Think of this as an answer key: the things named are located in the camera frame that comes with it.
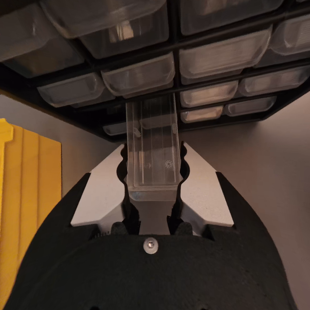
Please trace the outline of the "clear plastic drawer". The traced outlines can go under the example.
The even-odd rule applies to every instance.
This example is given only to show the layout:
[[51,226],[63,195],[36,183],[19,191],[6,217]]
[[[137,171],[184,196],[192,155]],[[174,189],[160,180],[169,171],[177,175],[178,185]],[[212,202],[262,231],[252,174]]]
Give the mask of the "clear plastic drawer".
[[126,103],[127,177],[134,201],[174,201],[180,175],[175,95]]

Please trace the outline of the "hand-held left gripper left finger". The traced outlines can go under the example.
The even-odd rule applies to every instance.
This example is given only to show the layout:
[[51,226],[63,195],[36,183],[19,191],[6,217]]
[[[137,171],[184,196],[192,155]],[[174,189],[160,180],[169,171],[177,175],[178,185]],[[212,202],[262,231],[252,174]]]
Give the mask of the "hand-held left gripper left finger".
[[138,235],[139,212],[130,202],[126,176],[127,145],[121,144],[90,172],[71,226],[96,224],[108,235],[113,224],[121,222],[128,234]]

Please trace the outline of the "yellow plastic bin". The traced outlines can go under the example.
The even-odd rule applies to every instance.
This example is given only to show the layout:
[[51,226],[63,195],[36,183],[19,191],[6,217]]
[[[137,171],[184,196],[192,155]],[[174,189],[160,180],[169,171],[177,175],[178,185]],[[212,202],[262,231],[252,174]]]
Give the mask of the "yellow plastic bin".
[[62,197],[61,143],[0,120],[0,308],[24,255]]

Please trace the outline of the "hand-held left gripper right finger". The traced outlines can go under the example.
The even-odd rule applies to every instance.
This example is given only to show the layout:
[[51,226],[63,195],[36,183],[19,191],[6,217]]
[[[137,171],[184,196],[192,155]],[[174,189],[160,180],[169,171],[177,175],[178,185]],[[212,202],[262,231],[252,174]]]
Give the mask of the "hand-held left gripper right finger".
[[177,186],[176,201],[167,216],[171,235],[206,236],[209,226],[232,228],[228,208],[217,171],[186,142],[180,147],[182,180]]

